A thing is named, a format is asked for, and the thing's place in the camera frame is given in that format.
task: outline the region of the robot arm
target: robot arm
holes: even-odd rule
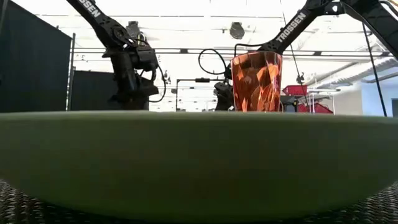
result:
[[[149,96],[158,94],[154,86],[158,68],[155,50],[148,43],[142,46],[132,39],[127,30],[105,15],[92,0],[67,0],[92,26],[106,47],[103,57],[110,57],[118,92],[113,97],[126,110],[146,110]],[[141,78],[135,69],[152,72],[151,80]]]
[[[259,50],[282,54],[285,49],[307,28],[318,16],[333,6],[343,9],[354,19],[367,25],[374,35],[398,58],[398,21],[382,6],[378,0],[307,0],[304,7],[278,35],[264,43]]]

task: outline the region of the cable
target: cable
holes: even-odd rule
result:
[[[383,108],[384,116],[387,117],[387,110],[386,110],[386,106],[385,106],[385,104],[384,104],[383,94],[381,93],[381,87],[380,87],[380,82],[379,82],[379,76],[377,75],[376,66],[375,66],[374,60],[373,60],[373,54],[372,54],[371,44],[369,43],[369,38],[368,38],[368,36],[366,35],[366,28],[365,28],[365,24],[364,24],[364,23],[362,23],[362,27],[363,27],[363,32],[365,33],[366,43],[368,44],[369,54],[370,54],[370,56],[371,56],[371,61],[372,61],[372,66],[373,66],[374,77],[375,77],[375,79],[376,79],[377,90],[378,90],[378,92],[379,92],[380,101],[381,101],[381,107]]]
[[[141,40],[141,39],[137,39],[137,38],[131,38],[131,40],[141,41],[141,42],[145,43],[148,47],[150,47],[149,43],[146,40]]]
[[[279,0],[279,2],[280,2],[280,6],[282,7],[282,15],[283,15],[283,17],[284,17],[285,26],[287,26],[286,17],[285,17],[285,12],[284,12],[284,10],[283,10],[283,5],[282,5],[282,0]],[[298,80],[298,83],[299,83],[300,86],[301,86],[301,89],[303,90],[305,102],[307,103],[307,106],[308,106],[309,104],[308,104],[308,100],[307,100],[307,93],[306,93],[305,90],[304,90],[303,81],[301,81],[301,78],[300,78],[299,66],[297,65],[296,56],[295,56],[295,54],[294,54],[293,46],[292,46],[292,45],[290,45],[290,49],[292,50],[292,56],[293,56],[294,64],[296,65],[296,71],[297,71],[297,76],[298,76],[298,79],[297,79],[297,80]]]
[[[279,106],[282,106],[282,113],[284,113],[284,112],[285,112],[284,104],[283,104],[282,101],[280,101],[280,100],[279,100]]]
[[[164,96],[166,95],[166,79],[164,78],[164,73],[160,66],[159,66],[159,70],[160,70],[160,73],[162,74],[162,80],[163,80],[163,85],[164,85],[163,96],[161,97],[160,100],[157,100],[157,101],[150,100],[149,103],[159,103],[160,101],[162,101],[164,99]]]
[[[8,0],[4,0],[2,6],[0,6],[0,35],[1,35],[2,26],[4,24],[4,21],[6,20],[7,4]]]
[[[243,46],[243,47],[260,47],[262,44],[235,44],[234,48],[234,57],[236,57],[236,51],[238,50],[238,46]]]
[[[206,69],[204,69],[204,68],[202,67],[202,65],[201,65],[201,63],[200,63],[201,56],[203,55],[203,53],[205,53],[205,52],[208,51],[208,50],[213,51],[214,53],[216,53],[216,54],[220,57],[221,61],[222,61],[223,64],[224,64],[224,69],[225,69],[225,71],[219,72],[219,73],[214,73],[214,72],[209,72],[208,70],[206,70]],[[200,52],[199,56],[198,56],[198,62],[199,62],[200,68],[201,68],[204,72],[209,73],[210,75],[223,75],[223,74],[227,71],[227,69],[228,69],[227,66],[226,66],[226,63],[225,63],[225,60],[224,60],[223,56],[221,56],[221,54],[218,53],[218,51],[215,50],[215,49],[204,49],[204,50],[202,50],[202,51]]]

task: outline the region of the faceted plastic cup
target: faceted plastic cup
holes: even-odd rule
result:
[[[236,111],[279,111],[282,56],[250,52],[231,61]]]

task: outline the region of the green bowl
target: green bowl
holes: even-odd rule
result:
[[[0,179],[150,222],[255,222],[350,205],[398,180],[398,119],[270,113],[0,115]]]

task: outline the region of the black curtain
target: black curtain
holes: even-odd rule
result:
[[[0,112],[65,111],[70,44],[9,1],[0,36]]]
[[[398,118],[398,99],[392,99],[392,116]]]
[[[109,101],[117,91],[113,73],[75,71],[71,110],[120,110],[118,103]]]

